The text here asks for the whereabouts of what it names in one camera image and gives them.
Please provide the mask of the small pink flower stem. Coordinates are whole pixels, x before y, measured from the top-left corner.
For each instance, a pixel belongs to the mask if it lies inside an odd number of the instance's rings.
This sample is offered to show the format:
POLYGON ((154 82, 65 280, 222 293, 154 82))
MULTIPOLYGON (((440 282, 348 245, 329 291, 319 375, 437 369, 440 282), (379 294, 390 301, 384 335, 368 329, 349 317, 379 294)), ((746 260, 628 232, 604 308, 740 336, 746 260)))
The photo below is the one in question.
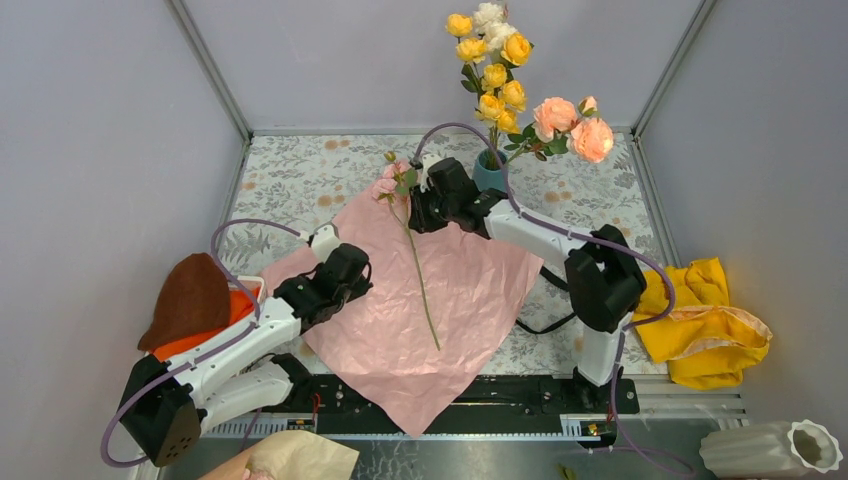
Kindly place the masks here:
POLYGON ((387 207, 391 217, 401 227, 406 237, 414 261, 427 325, 435 348, 440 351, 441 342, 431 314, 418 249, 412 230, 408 225, 411 220, 411 193, 413 187, 417 185, 418 174, 408 163, 399 159, 393 151, 385 152, 383 156, 387 166, 372 186, 372 199, 387 207))

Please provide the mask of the pink tissue paper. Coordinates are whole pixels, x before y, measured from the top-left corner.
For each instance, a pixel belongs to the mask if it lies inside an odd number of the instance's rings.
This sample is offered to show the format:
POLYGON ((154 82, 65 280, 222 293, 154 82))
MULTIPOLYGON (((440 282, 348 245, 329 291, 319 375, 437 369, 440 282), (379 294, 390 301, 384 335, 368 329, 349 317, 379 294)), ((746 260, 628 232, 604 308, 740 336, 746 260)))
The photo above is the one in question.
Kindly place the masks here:
POLYGON ((373 287, 288 351, 313 372, 336 374, 404 433, 419 437, 510 333, 542 262, 456 226, 413 234, 438 351, 409 244, 388 209, 362 192, 331 221, 345 242, 368 253, 373 287))

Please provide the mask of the yellow rose stem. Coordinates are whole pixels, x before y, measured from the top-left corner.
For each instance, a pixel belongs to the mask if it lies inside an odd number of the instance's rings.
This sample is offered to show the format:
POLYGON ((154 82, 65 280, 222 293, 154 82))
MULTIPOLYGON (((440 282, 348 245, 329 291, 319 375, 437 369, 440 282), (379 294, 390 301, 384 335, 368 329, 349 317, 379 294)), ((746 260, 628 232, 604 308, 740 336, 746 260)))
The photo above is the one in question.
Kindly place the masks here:
POLYGON ((461 85, 476 97, 474 116, 492 145, 504 150, 507 135, 523 129, 519 116, 526 111, 527 94, 514 71, 528 62, 534 45, 515 27, 518 32, 500 51, 488 53, 483 40, 473 33, 472 14, 448 15, 444 29, 456 40, 455 55, 462 63, 461 85))

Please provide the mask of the black ribbon gold lettering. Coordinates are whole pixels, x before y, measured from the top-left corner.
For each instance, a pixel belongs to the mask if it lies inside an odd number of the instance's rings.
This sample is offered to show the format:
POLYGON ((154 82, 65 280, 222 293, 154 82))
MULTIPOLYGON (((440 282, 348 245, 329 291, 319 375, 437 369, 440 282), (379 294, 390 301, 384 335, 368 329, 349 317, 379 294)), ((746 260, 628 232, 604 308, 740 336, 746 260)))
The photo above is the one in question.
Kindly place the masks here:
POLYGON ((543 266, 515 325, 532 335, 553 333, 576 318, 566 280, 543 266))

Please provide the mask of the peach rose stem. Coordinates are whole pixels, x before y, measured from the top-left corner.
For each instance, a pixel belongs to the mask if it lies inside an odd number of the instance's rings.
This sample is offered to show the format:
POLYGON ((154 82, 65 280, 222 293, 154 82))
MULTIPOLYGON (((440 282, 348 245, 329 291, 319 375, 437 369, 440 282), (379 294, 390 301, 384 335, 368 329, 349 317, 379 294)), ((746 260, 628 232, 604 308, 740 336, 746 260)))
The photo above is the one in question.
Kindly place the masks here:
POLYGON ((577 104, 561 97, 546 98, 533 109, 532 116, 526 127, 507 135, 506 164, 524 154, 547 161, 566 153, 597 164, 615 145, 614 132, 601 118, 594 96, 586 96, 577 104))

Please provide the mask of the white rose stem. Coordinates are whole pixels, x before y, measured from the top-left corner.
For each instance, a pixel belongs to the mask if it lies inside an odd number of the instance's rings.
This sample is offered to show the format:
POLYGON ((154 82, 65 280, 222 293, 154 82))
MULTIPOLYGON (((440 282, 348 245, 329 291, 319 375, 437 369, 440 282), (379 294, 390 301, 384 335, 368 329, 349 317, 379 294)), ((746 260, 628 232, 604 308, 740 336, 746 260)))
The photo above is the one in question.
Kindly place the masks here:
POLYGON ((483 2, 472 14, 473 33, 483 40, 488 53, 500 51, 506 40, 518 30, 508 23, 503 3, 483 2))

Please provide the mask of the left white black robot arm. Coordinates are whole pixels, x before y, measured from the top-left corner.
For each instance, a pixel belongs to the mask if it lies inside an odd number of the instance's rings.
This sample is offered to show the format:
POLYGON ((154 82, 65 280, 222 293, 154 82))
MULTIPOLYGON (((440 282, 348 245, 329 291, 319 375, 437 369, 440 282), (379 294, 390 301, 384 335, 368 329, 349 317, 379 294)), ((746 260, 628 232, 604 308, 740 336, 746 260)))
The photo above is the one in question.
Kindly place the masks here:
POLYGON ((370 275, 367 253, 341 243, 312 271, 284 280, 258 309, 199 346, 165 361, 153 355, 138 360, 101 440, 104 462, 121 464, 108 452, 116 425, 140 447, 142 462, 164 467, 239 415, 277 404, 288 411, 304 407, 311 388, 304 378, 275 363, 245 369, 365 295, 370 275))

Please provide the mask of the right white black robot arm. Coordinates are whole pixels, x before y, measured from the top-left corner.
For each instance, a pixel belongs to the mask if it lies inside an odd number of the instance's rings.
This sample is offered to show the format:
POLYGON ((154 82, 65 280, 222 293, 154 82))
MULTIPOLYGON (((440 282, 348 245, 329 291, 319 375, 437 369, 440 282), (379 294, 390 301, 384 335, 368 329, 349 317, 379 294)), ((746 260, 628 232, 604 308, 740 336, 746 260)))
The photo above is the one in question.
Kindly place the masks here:
POLYGON ((581 377, 575 402, 597 412, 613 398, 616 355, 624 324, 646 288, 646 280, 621 232, 605 225, 573 229, 540 216, 496 189, 481 191, 452 157, 428 154, 411 162, 418 173, 412 187, 410 227, 419 233, 449 224, 489 240, 506 242, 563 267, 575 317, 584 326, 581 377))

